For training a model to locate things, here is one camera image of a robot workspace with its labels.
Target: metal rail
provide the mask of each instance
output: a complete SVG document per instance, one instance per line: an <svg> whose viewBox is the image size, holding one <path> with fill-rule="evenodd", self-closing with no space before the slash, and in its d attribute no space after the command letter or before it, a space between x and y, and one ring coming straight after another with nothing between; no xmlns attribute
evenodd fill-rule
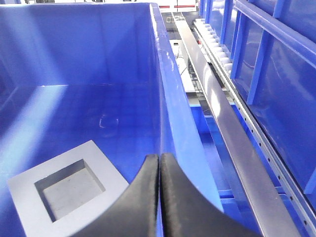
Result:
<svg viewBox="0 0 316 237"><path fill-rule="evenodd" d="M310 207L302 191L281 161L270 141L260 128L258 122L255 120L252 113L248 109L247 105L238 94L234 84L230 80L229 73L227 72L227 70L223 69L221 62L206 42L205 39L207 39L207 37L209 36L209 30L207 29L207 26L203 23L203 21L195 22L195 32L200 39L202 45L204 46L208 57L211 59L214 69L218 73L222 83L225 86L225 89L229 92L229 95L232 97L233 101L238 107L238 110L242 117L245 118L245 123L249 127L249 130L251 130L251 133L260 146L260 149L267 159L269 165L278 177L279 182L285 190L285 193L290 198L293 207L300 217L302 223L305 225L307 232L310 236L316 237L316 216L313 209Z"/></svg>
<svg viewBox="0 0 316 237"><path fill-rule="evenodd" d="M173 17L262 235L300 236L185 18L181 13Z"/></svg>

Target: blue plastic bin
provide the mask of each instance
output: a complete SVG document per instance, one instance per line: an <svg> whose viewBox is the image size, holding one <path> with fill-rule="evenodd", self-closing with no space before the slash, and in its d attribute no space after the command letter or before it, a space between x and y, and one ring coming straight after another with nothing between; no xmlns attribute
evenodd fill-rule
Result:
<svg viewBox="0 0 316 237"><path fill-rule="evenodd" d="M1 6L0 29L0 236L24 235L7 180L88 140L128 182L174 153L222 209L156 4Z"/></svg>

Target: gray metal beam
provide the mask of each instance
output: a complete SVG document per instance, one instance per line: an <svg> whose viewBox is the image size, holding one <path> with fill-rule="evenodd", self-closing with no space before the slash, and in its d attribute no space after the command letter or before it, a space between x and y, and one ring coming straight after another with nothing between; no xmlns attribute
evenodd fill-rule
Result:
<svg viewBox="0 0 316 237"><path fill-rule="evenodd" d="M300 236L183 15L173 13L173 17L261 233Z"/></svg>

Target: metal block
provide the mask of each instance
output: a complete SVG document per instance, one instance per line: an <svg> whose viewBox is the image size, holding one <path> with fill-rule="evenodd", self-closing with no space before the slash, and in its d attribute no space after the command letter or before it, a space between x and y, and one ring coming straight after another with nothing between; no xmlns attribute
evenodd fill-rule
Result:
<svg viewBox="0 0 316 237"><path fill-rule="evenodd" d="M93 141L13 177L8 184L28 237L70 236L128 187Z"/></svg>

